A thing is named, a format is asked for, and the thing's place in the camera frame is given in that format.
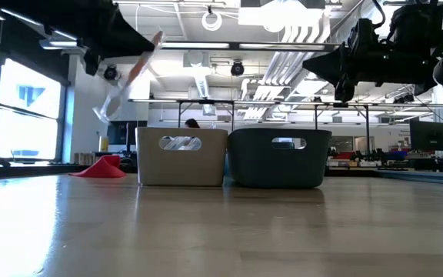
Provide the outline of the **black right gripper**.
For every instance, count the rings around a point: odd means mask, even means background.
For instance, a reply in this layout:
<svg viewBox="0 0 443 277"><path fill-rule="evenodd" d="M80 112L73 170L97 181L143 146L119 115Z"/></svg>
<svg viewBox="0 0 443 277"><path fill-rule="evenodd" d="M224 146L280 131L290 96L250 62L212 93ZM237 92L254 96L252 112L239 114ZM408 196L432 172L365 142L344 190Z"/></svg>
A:
<svg viewBox="0 0 443 277"><path fill-rule="evenodd" d="M412 84L415 94L430 89L430 58L417 49L382 43L375 25L361 18L351 29L346 43L328 54L302 62L302 67L335 87L335 100L350 101L359 82Z"/></svg>

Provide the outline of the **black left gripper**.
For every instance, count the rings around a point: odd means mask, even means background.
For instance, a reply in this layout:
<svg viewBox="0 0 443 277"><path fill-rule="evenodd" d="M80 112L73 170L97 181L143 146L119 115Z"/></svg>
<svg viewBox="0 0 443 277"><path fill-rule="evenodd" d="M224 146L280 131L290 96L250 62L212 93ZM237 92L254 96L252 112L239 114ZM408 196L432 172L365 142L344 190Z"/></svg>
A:
<svg viewBox="0 0 443 277"><path fill-rule="evenodd" d="M112 0L62 0L53 27L85 48L82 58L88 75L96 74L104 58L139 56L154 49L126 22Z"/></svg>

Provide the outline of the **dark grey handled basket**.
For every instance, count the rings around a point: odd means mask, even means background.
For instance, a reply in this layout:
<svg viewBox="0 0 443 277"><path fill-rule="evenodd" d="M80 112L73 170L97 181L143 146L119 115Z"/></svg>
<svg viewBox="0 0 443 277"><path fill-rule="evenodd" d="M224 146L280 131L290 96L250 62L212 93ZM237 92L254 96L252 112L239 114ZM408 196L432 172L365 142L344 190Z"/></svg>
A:
<svg viewBox="0 0 443 277"><path fill-rule="evenodd" d="M316 188L325 176L331 135L321 129L237 129L228 136L231 176L249 188Z"/></svg>

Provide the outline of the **beige handled plastic basket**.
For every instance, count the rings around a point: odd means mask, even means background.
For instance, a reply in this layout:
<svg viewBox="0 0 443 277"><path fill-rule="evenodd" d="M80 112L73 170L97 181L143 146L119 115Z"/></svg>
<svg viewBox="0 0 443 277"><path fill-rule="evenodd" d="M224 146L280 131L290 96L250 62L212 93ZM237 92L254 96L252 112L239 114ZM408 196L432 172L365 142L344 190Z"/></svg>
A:
<svg viewBox="0 0 443 277"><path fill-rule="evenodd" d="M220 187L224 179L228 132L209 128L154 128L135 130L138 183L143 186ZM202 141L195 151L160 147L164 136L189 136Z"/></svg>

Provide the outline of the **cluttered workbench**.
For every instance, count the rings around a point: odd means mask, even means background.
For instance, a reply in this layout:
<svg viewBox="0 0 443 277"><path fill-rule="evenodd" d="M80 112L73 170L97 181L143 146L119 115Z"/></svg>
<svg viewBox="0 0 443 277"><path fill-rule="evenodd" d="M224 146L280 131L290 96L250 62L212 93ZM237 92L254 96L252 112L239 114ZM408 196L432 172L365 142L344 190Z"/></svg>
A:
<svg viewBox="0 0 443 277"><path fill-rule="evenodd" d="M371 169L417 172L443 172L443 155L434 152L410 151L409 149L372 149L366 154L361 151L336 152L328 150L328 169Z"/></svg>

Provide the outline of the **black desk monitor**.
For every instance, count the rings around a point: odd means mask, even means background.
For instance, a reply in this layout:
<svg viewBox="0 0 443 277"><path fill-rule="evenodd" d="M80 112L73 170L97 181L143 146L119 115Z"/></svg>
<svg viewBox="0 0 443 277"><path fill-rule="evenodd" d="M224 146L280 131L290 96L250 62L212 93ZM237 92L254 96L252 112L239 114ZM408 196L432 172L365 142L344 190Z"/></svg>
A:
<svg viewBox="0 0 443 277"><path fill-rule="evenodd" d="M443 151L443 123L410 121L411 148L420 151Z"/></svg>

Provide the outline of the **red cloth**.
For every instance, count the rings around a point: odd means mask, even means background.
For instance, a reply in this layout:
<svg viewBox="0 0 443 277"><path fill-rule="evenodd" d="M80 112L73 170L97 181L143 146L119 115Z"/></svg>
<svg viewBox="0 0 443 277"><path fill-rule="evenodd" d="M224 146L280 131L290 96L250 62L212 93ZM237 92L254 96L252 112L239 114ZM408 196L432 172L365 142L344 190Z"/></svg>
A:
<svg viewBox="0 0 443 277"><path fill-rule="evenodd" d="M126 173L119 168L120 161L118 155L104 155L87 169L70 175L84 178L122 178Z"/></svg>

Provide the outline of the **dark wall screen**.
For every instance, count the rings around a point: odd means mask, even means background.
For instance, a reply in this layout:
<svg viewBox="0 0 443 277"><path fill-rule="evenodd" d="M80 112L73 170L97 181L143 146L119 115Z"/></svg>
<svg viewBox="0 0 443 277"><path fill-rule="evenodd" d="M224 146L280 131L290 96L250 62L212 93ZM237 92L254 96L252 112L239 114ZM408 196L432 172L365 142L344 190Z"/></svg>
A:
<svg viewBox="0 0 443 277"><path fill-rule="evenodd" d="M111 121L107 129L109 145L134 145L135 129L146 127L147 124L147 121Z"/></svg>

